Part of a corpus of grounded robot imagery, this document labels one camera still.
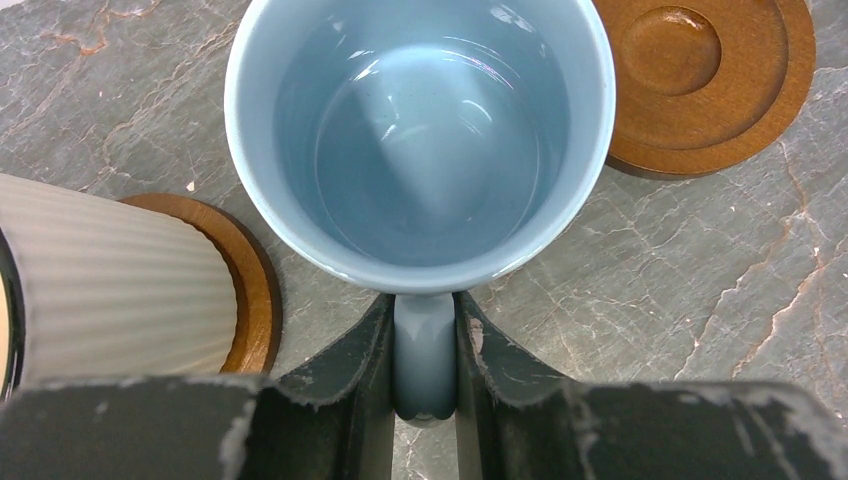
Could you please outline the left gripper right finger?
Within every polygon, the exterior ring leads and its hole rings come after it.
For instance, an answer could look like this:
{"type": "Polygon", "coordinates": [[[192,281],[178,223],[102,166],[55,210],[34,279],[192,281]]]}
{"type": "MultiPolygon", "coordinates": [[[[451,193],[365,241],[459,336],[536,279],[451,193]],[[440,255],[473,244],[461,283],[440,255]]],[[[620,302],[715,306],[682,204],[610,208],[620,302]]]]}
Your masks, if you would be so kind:
{"type": "Polygon", "coordinates": [[[843,479],[847,436],[778,382],[584,383],[456,307],[464,479],[843,479]]]}

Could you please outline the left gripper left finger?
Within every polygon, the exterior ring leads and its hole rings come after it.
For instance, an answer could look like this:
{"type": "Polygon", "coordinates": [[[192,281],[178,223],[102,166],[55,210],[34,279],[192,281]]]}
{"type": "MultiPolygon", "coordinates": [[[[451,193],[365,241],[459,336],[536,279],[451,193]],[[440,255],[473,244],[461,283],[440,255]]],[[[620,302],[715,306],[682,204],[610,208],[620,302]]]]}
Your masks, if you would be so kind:
{"type": "Polygon", "coordinates": [[[393,297],[288,374],[65,378],[1,409],[5,479],[387,479],[393,297]]]}

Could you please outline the brown wooden coaster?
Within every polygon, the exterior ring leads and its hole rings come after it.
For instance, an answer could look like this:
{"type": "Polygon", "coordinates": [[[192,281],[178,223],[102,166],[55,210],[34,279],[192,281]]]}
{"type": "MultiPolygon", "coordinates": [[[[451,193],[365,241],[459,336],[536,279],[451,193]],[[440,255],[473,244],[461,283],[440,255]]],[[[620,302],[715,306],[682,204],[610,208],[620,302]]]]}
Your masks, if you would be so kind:
{"type": "Polygon", "coordinates": [[[222,373],[268,373],[278,355],[283,300],[266,250],[253,233],[226,211],[169,193],[125,197],[122,203],[170,215],[203,233],[226,262],[232,277],[237,321],[222,373]]]}
{"type": "Polygon", "coordinates": [[[617,111],[610,155],[701,176],[772,144],[799,114],[816,40],[803,1],[600,1],[617,111]]]}

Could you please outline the cream enamel mug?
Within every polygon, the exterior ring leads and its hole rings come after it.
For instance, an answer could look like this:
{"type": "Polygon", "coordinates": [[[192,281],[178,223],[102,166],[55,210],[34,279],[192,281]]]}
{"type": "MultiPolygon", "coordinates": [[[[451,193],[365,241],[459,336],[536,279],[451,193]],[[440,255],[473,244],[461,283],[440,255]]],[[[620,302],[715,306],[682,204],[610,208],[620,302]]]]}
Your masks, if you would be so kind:
{"type": "Polygon", "coordinates": [[[173,216],[1,178],[1,394],[46,378],[217,373],[237,297],[173,216]]]}

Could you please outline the light blue mug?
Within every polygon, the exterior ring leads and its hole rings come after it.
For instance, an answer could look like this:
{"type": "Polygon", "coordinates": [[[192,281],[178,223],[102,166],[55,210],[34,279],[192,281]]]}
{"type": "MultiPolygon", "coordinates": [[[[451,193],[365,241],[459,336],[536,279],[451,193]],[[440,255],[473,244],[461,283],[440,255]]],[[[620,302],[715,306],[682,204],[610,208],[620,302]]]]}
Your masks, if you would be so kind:
{"type": "Polygon", "coordinates": [[[268,226],[394,296],[394,409],[418,425],[457,405],[455,294],[566,229],[615,104],[589,1],[253,1],[224,91],[231,158],[268,226]]]}

